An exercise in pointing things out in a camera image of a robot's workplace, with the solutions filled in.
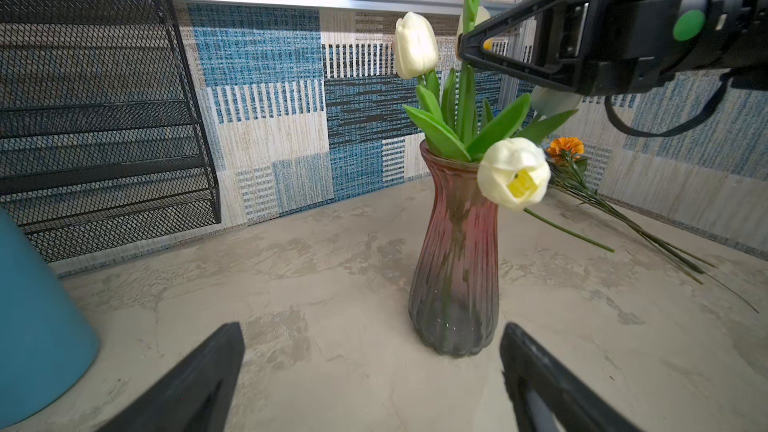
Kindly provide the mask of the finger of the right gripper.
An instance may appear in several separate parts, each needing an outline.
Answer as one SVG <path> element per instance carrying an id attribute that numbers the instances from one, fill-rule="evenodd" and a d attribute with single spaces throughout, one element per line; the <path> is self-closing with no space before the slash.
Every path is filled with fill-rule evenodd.
<path id="1" fill-rule="evenodd" d="M 534 85 L 589 95 L 588 62 L 613 1 L 524 0 L 474 29 L 481 49 L 469 62 Z M 484 47 L 515 30 L 521 33 L 521 52 L 507 56 Z"/>

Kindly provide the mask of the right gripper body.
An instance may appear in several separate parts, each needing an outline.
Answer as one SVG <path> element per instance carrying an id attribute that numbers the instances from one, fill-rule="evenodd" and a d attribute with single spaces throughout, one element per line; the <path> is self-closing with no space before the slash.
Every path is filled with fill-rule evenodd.
<path id="1" fill-rule="evenodd" d="M 722 69 L 750 86 L 750 0 L 591 0 L 587 87 L 651 90 L 688 71 Z"/>

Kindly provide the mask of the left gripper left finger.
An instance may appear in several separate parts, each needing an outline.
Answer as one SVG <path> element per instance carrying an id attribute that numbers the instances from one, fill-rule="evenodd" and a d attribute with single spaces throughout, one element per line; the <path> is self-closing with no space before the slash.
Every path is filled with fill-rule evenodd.
<path id="1" fill-rule="evenodd" d="M 224 430 L 244 353 L 240 324 L 223 324 L 100 429 Z"/>

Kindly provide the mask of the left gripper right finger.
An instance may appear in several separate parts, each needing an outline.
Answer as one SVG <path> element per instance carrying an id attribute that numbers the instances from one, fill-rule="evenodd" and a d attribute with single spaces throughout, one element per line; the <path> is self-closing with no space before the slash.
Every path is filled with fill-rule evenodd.
<path id="1" fill-rule="evenodd" d="M 500 342 L 507 394 L 520 431 L 636 431 L 520 325 Z"/>

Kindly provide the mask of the dark red glass vase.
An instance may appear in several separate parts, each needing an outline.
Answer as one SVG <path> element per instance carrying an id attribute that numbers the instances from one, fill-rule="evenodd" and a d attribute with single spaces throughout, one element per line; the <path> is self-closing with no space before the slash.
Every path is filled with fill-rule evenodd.
<path id="1" fill-rule="evenodd" d="M 411 284 L 412 325 L 441 355 L 478 354 L 499 314 L 498 206 L 481 193 L 474 163 L 420 152 L 434 184 L 429 224 Z"/>

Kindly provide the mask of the teal cylindrical vase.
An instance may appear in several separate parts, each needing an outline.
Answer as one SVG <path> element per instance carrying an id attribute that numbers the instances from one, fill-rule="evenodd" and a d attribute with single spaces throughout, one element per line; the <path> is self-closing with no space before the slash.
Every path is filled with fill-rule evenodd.
<path id="1" fill-rule="evenodd" d="M 88 370 L 100 340 L 55 273 L 1 212 L 1 426 L 57 400 Z"/>

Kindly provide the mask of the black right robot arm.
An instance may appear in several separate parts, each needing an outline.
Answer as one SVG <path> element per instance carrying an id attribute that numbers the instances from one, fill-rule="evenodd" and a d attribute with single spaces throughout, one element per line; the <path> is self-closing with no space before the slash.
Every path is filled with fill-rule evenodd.
<path id="1" fill-rule="evenodd" d="M 730 69 L 767 87 L 767 0 L 524 0 L 463 35 L 472 66 L 582 96 Z"/>

